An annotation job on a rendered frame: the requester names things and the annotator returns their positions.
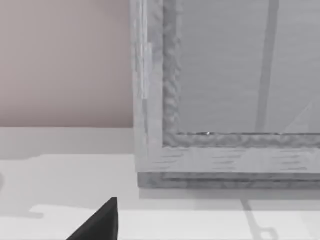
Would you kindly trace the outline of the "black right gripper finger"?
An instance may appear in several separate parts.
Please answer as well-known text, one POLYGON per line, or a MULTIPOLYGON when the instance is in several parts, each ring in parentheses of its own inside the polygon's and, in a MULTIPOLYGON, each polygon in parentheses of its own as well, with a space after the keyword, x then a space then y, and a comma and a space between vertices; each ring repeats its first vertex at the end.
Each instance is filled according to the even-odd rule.
POLYGON ((118 240, 117 197, 111 197, 66 240, 118 240))

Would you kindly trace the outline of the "grey cabinet door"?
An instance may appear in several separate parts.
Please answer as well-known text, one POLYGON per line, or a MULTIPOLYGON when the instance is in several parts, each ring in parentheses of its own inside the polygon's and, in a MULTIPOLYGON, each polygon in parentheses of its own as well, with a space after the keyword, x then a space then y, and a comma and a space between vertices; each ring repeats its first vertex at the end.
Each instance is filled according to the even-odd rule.
POLYGON ((320 0, 163 0, 163 144, 320 148, 320 0))

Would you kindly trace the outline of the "grey cabinet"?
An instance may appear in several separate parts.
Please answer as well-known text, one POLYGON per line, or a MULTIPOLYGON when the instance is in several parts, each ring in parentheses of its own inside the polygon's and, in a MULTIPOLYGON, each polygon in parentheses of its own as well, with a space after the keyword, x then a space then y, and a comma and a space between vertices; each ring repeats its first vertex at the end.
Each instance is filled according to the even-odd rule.
POLYGON ((137 184, 145 189, 320 189, 320 133, 178 130, 182 5, 131 0, 137 184))

